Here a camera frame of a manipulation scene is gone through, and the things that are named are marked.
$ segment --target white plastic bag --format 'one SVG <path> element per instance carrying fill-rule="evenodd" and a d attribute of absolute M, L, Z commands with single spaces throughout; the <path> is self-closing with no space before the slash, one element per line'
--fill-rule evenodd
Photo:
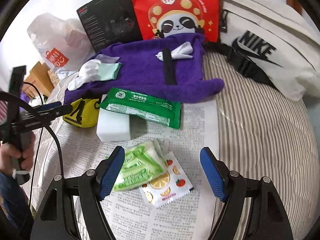
<path fill-rule="evenodd" d="M 86 33 L 72 21 L 44 13 L 37 16 L 27 29 L 33 45 L 50 68 L 79 71 L 93 55 Z"/>

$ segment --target yellow bag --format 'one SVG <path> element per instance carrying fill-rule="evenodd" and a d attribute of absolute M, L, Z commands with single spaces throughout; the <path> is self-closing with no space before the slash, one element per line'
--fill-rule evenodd
<path fill-rule="evenodd" d="M 82 128 L 93 127 L 98 123 L 99 99 L 79 99 L 73 103 L 72 113 L 63 116 L 69 124 Z"/>

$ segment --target purple microfiber towel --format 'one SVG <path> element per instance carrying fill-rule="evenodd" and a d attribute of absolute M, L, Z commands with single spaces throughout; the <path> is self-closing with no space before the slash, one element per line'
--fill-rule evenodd
<path fill-rule="evenodd" d="M 163 62 L 156 54 L 165 48 L 171 51 L 189 41 L 193 47 L 193 59 L 174 60 L 177 85 L 164 84 Z M 98 54 L 120 57 L 121 68 L 116 80 L 95 81 L 83 84 L 74 91 L 65 91 L 64 104 L 79 98 L 100 98 L 112 87 L 167 99 L 173 102 L 197 103 L 210 95 L 219 93 L 224 82 L 221 79 L 204 81 L 202 43 L 204 36 L 199 33 L 181 33 L 165 39 L 136 41 L 127 44 L 116 43 Z"/>
<path fill-rule="evenodd" d="M 21 91 L 21 94 L 20 94 L 20 99 L 22 99 L 23 101 L 25 101 L 26 103 L 29 103 L 30 102 L 30 98 L 28 97 L 28 95 Z M 19 110 L 20 112 L 23 111 L 24 109 L 22 107 L 19 107 Z"/>

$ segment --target red paper bag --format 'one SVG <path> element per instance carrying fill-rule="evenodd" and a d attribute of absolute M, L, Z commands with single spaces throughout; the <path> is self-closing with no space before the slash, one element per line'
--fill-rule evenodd
<path fill-rule="evenodd" d="M 132 0 L 144 40 L 204 33 L 217 41 L 219 0 Z"/>

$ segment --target orange logo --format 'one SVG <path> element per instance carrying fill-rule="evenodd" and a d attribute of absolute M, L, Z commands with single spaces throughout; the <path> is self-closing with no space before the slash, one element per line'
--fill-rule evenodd
<path fill-rule="evenodd" d="M 49 60 L 55 67 L 63 67 L 69 61 L 69 59 L 56 48 L 53 48 L 51 52 L 47 51 L 46 55 L 46 59 Z"/>

